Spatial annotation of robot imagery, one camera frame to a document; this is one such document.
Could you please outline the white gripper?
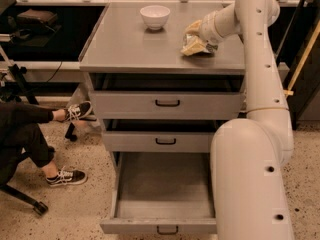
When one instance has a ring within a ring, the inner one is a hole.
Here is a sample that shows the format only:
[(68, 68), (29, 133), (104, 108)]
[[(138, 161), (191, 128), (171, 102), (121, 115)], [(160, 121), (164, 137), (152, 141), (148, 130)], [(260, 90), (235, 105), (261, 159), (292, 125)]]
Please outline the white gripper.
[[(184, 34), (199, 35), (199, 37), (214, 46), (223, 41), (223, 37), (218, 33), (215, 26), (215, 17), (217, 12), (213, 11), (207, 14), (202, 21), (197, 20), (190, 24), (184, 31)], [(206, 43), (199, 37), (187, 37), (184, 39), (181, 53), (185, 56), (191, 56), (201, 52), (208, 52)]]

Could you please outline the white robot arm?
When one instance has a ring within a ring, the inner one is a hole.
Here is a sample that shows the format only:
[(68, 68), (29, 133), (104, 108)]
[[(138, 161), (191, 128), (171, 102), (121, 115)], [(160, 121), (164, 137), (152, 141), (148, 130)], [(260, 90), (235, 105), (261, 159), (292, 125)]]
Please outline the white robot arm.
[(294, 240), (281, 174), (293, 131), (268, 36), (279, 13), (276, 0), (235, 0), (185, 29), (204, 46), (243, 36), (246, 117), (224, 123), (211, 144), (218, 240)]

